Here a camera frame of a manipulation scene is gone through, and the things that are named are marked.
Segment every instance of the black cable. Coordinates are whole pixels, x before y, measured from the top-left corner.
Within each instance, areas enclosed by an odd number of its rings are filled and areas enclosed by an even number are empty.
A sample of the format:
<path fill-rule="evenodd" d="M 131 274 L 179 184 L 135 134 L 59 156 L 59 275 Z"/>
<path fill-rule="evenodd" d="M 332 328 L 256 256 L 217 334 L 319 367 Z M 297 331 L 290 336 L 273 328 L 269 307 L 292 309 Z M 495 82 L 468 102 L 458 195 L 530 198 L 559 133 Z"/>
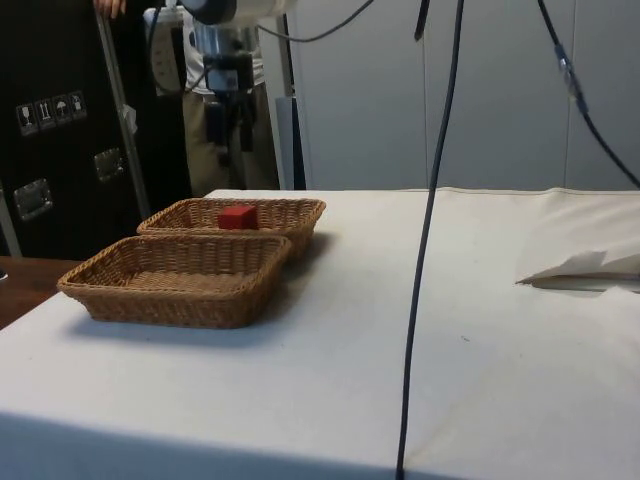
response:
<path fill-rule="evenodd" d="M 594 136 L 596 141 L 600 144 L 602 149 L 607 153 L 607 155 L 609 155 L 609 158 L 611 159 L 611 161 L 615 163 L 616 167 L 618 167 L 622 171 L 622 173 L 626 175 L 629 181 L 633 183 L 633 186 L 636 187 L 638 190 L 640 190 L 640 181 L 638 181 L 638 177 L 636 177 L 629 170 L 629 168 L 624 164 L 624 162 L 620 160 L 620 157 L 618 157 L 618 155 L 616 155 L 616 153 L 611 149 L 609 144 L 607 144 L 604 138 L 602 138 L 602 135 L 600 135 L 600 132 L 598 131 L 596 126 L 593 124 L 593 120 L 591 120 L 591 115 L 589 115 L 589 113 L 582 112 L 582 117 L 584 118 L 584 121 L 587 124 L 587 127 L 591 131 L 591 134 Z"/>
<path fill-rule="evenodd" d="M 297 38 L 297 37 L 291 37 L 289 35 L 283 35 L 282 33 L 278 33 L 278 32 L 274 32 L 273 30 L 269 30 L 268 28 L 263 27 L 262 25 L 258 25 L 258 28 L 260 30 L 262 30 L 263 32 L 268 33 L 269 35 L 273 35 L 274 37 L 278 37 L 282 40 L 286 40 L 288 42 L 294 42 L 294 43 L 311 43 L 311 42 L 316 42 L 318 40 L 322 40 L 325 37 L 328 37 L 329 35 L 331 35 L 332 33 L 337 32 L 338 30 L 340 30 L 343 27 L 346 27 L 347 25 L 349 25 L 351 22 L 353 22 L 362 12 L 364 12 L 367 8 L 369 8 L 371 6 L 371 4 L 373 2 L 375 2 L 376 0 L 367 0 L 366 2 L 364 2 L 364 4 L 358 8 L 355 12 L 353 12 L 349 17 L 347 17 L 346 20 L 340 22 L 338 25 L 336 25 L 333 28 L 330 28 L 329 30 L 327 30 L 324 33 L 321 33 L 319 35 L 315 35 L 313 37 L 309 37 L 309 38 Z"/>
<path fill-rule="evenodd" d="M 438 144 L 436 147 L 436 156 L 433 162 L 433 172 L 429 184 L 429 197 L 427 199 L 427 211 L 425 213 L 424 224 L 422 227 L 422 238 L 420 240 L 420 250 L 418 253 L 418 262 L 416 265 L 416 275 L 413 282 L 413 295 L 411 297 L 411 313 L 409 316 L 409 331 L 407 334 L 407 345 L 404 363 L 404 383 L 402 391 L 402 420 L 400 424 L 400 441 L 398 444 L 398 463 L 396 465 L 396 480 L 404 480 L 404 455 L 407 444 L 407 430 L 409 425 L 409 398 L 411 390 L 411 363 L 413 360 L 413 344 L 415 339 L 416 322 L 418 316 L 418 304 L 420 300 L 420 289 L 422 287 L 422 272 L 424 269 L 424 260 L 427 252 L 427 243 L 429 241 L 429 231 L 431 229 L 431 220 L 433 218 L 433 209 L 436 201 L 436 189 L 438 188 L 438 177 L 440 176 L 440 165 L 442 163 L 442 154 L 444 152 L 444 144 L 447 138 L 447 130 L 449 129 L 449 119 L 451 118 L 451 108 L 453 106 L 453 97 L 456 89 L 456 79 L 458 77 L 458 59 L 460 57 L 460 37 L 462 36 L 462 14 L 464 11 L 464 0 L 458 0 L 458 9 L 456 13 L 456 26 L 453 39 L 453 53 L 451 59 L 451 72 L 449 73 L 449 87 L 447 90 L 447 100 L 444 107 L 442 117 L 442 125 L 440 127 L 440 135 L 438 136 Z"/>
<path fill-rule="evenodd" d="M 582 118 L 584 118 L 589 131 L 596 139 L 600 147 L 605 151 L 605 153 L 609 156 L 611 161 L 615 164 L 618 169 L 627 177 L 627 179 L 638 189 L 640 190 L 640 180 L 636 177 L 631 170 L 624 164 L 620 157 L 616 155 L 613 149 L 609 146 L 609 144 L 602 137 L 598 129 L 596 128 L 593 120 L 591 119 L 591 115 L 589 115 L 589 107 L 585 100 L 584 91 L 582 90 L 582 86 L 578 81 L 578 76 L 573 68 L 571 60 L 567 56 L 564 47 L 560 43 L 560 39 L 558 38 L 558 34 L 556 33 L 556 29 L 553 26 L 553 22 L 551 21 L 551 17 L 549 16 L 549 12 L 547 11 L 547 6 L 544 3 L 544 0 L 538 0 L 538 6 L 540 7 L 540 13 L 542 13 L 542 17 L 544 18 L 544 23 L 547 26 L 547 30 L 549 31 L 549 35 L 551 36 L 551 40 L 553 41 L 553 46 L 556 51 L 556 56 L 560 61 L 561 68 L 564 70 L 565 81 L 567 82 L 567 87 L 573 97 L 576 99 L 576 105 Z"/>
<path fill-rule="evenodd" d="M 422 0 L 420 3 L 420 13 L 418 14 L 418 25 L 416 25 L 416 32 L 413 34 L 413 38 L 416 42 L 422 40 L 424 35 L 424 29 L 427 26 L 427 17 L 429 16 L 429 5 L 431 0 Z"/>
<path fill-rule="evenodd" d="M 191 85 L 189 88 L 180 89 L 180 90 L 169 90 L 168 88 L 166 88 L 164 85 L 162 85 L 158 81 L 153 71 L 153 39 L 155 38 L 156 28 L 158 27 L 158 18 L 160 18 L 160 12 L 162 11 L 162 7 L 164 7 L 164 5 L 165 5 L 165 0 L 158 0 L 158 3 L 155 7 L 155 12 L 153 13 L 153 19 L 151 20 L 151 25 L 149 26 L 149 40 L 148 40 L 149 44 L 147 46 L 147 61 L 149 62 L 149 71 L 151 72 L 151 78 L 153 78 L 153 83 L 155 84 L 156 88 L 166 95 L 182 95 L 185 93 L 191 93 L 193 92 L 193 90 L 195 90 L 198 87 L 198 85 L 200 85 L 200 82 L 202 82 L 202 80 L 207 75 L 207 73 L 209 73 L 210 68 L 205 69 L 204 72 L 202 72 L 202 75 L 200 75 L 200 77 L 198 77 L 195 83 Z"/>
<path fill-rule="evenodd" d="M 558 38 L 555 27 L 553 26 L 551 16 L 549 15 L 549 11 L 547 10 L 544 0 L 538 0 L 538 7 L 540 8 L 540 13 L 542 13 L 542 18 L 544 18 L 544 23 L 547 25 L 547 30 L 549 30 L 549 35 L 551 35 L 551 40 L 553 40 L 553 45 L 557 47 L 560 45 L 560 39 Z"/>

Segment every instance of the white panel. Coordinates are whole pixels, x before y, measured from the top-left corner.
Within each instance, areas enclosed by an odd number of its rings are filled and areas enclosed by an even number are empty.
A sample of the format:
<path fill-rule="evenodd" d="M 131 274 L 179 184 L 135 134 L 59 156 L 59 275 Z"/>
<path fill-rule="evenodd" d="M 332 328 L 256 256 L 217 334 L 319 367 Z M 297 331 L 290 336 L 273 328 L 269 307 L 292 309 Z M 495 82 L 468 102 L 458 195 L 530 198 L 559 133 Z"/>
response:
<path fill-rule="evenodd" d="M 432 163 L 451 64 L 454 0 L 432 0 L 427 34 Z M 548 2 L 569 52 L 575 0 Z M 564 184 L 568 97 L 535 0 L 467 1 L 441 182 L 468 188 Z"/>
<path fill-rule="evenodd" d="M 574 63 L 591 117 L 613 150 L 640 176 L 640 3 L 579 0 Z M 572 108 L 567 184 L 633 189 Z"/>
<path fill-rule="evenodd" d="M 278 21 L 274 18 L 263 19 L 260 24 L 269 30 L 278 30 Z M 269 115 L 271 118 L 271 132 L 273 134 L 273 145 L 276 152 L 276 163 L 278 166 L 278 179 L 280 188 L 289 188 L 285 178 L 285 168 L 282 160 L 282 143 L 280 140 L 280 123 L 278 122 L 277 101 L 287 95 L 287 81 L 285 72 L 289 68 L 286 59 L 283 58 L 281 40 L 263 31 L 259 31 L 260 49 L 264 60 L 264 76 L 269 100 Z"/>
<path fill-rule="evenodd" d="M 300 0 L 291 33 L 333 27 L 363 0 Z M 294 44 L 309 188 L 426 185 L 423 45 L 413 40 L 417 1 L 375 2 L 329 38 Z"/>

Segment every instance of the wicker basket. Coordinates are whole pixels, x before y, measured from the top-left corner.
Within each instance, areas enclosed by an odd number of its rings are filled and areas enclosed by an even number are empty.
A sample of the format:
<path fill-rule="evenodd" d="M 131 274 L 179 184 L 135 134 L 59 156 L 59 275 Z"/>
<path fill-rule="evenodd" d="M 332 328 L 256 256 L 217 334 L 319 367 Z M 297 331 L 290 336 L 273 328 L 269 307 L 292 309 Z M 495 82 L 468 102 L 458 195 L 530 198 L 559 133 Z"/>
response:
<path fill-rule="evenodd" d="M 58 288 L 96 320 L 239 328 L 266 305 L 290 248 L 277 236 L 127 238 L 67 273 Z"/>
<path fill-rule="evenodd" d="M 221 230 L 218 215 L 234 205 L 258 209 L 259 230 Z M 291 257 L 300 257 L 326 204 L 320 200 L 191 199 L 178 202 L 138 227 L 140 235 L 284 235 L 293 243 Z"/>

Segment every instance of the person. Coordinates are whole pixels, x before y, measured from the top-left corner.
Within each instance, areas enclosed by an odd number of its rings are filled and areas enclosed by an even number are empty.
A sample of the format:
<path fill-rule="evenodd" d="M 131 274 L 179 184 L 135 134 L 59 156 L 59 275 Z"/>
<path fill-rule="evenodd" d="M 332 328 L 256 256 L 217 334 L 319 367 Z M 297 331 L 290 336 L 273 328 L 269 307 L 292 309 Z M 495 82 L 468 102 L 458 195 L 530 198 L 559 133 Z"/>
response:
<path fill-rule="evenodd" d="M 115 19 L 127 10 L 127 0 L 93 0 L 98 13 Z M 203 78 L 204 61 L 198 50 L 191 45 L 193 17 L 184 16 L 183 44 L 187 70 L 186 86 L 191 91 L 183 95 L 185 145 L 191 190 L 196 197 L 223 188 L 246 188 L 251 190 L 275 190 L 279 188 L 275 148 L 269 117 L 269 106 L 264 77 L 264 64 L 260 47 L 256 44 L 253 53 L 255 120 L 253 125 L 252 151 L 243 152 L 234 164 L 220 162 L 216 146 L 207 140 L 204 101 L 213 95 L 206 88 Z"/>

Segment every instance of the red cube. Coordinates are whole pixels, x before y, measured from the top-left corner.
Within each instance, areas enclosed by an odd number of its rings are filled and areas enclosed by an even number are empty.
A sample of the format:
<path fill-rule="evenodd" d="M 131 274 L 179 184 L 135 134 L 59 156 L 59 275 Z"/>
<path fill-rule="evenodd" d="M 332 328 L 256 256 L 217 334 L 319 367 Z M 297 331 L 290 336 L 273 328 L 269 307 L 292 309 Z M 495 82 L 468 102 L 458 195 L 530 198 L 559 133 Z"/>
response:
<path fill-rule="evenodd" d="M 223 230 L 258 230 L 258 209 L 250 205 L 227 207 L 218 215 Z"/>

